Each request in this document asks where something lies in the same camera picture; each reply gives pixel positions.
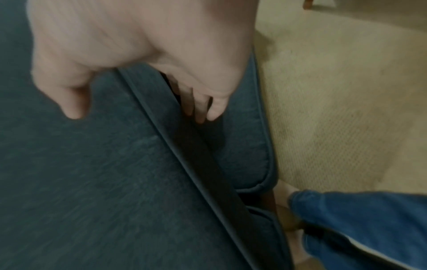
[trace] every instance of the pant leg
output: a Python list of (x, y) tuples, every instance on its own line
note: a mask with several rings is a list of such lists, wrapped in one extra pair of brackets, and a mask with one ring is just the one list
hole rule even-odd
[[(290, 207), (307, 223), (343, 235), (371, 254), (427, 269), (427, 196), (302, 191), (292, 196)], [(323, 262), (329, 255), (314, 254)]]

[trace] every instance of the beige carpet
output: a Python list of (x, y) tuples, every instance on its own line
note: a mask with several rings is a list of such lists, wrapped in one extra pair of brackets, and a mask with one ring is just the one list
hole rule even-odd
[(427, 193), (427, 1), (314, 4), (259, 8), (255, 47), (280, 178), (320, 191)]

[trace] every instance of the hand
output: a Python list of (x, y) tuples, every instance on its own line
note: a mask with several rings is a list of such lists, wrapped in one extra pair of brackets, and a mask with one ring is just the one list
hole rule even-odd
[[(246, 69), (258, 0), (28, 0), (35, 85), (72, 119), (103, 70), (146, 62), (187, 115), (214, 120)], [(213, 102), (208, 111), (208, 102)]]

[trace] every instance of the wooden chair leg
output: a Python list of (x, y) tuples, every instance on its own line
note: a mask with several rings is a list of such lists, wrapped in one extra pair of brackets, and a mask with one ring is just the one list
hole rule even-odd
[(304, 4), (302, 5), (303, 9), (311, 9), (313, 6), (313, 0), (304, 0)]

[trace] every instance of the jeans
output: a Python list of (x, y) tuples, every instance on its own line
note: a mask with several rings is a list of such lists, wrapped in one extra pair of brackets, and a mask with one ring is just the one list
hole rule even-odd
[(427, 269), (427, 196), (301, 191), (289, 205), (328, 270)]

